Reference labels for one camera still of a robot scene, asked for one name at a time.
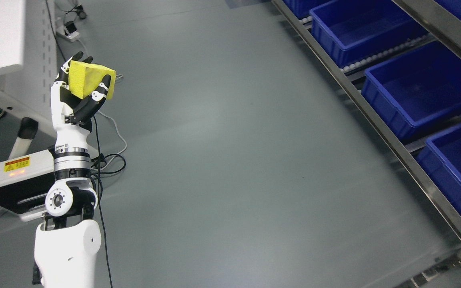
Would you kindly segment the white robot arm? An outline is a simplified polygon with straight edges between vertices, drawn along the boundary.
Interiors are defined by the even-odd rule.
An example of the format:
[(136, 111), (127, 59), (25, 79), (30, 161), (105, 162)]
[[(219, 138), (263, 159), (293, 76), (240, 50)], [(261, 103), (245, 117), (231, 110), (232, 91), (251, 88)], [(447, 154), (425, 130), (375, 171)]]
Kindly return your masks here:
[(98, 197), (91, 182), (90, 130), (56, 124), (54, 183), (44, 199), (46, 213), (36, 228), (34, 285), (44, 288), (93, 288), (100, 226), (93, 219)]

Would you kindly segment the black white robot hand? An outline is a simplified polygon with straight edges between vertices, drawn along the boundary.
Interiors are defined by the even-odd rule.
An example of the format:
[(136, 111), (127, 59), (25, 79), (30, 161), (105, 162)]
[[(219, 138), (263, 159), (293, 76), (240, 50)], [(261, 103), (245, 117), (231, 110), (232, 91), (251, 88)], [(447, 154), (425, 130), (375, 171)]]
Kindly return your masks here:
[(84, 60), (82, 51), (77, 52), (64, 62), (59, 68), (58, 75), (51, 85), (51, 118), (55, 131), (65, 129), (68, 125), (80, 126), (89, 132), (92, 131), (91, 118), (108, 100), (111, 76), (106, 75), (99, 86), (82, 100), (69, 90), (69, 69), (71, 61), (81, 61), (92, 64), (93, 57)]

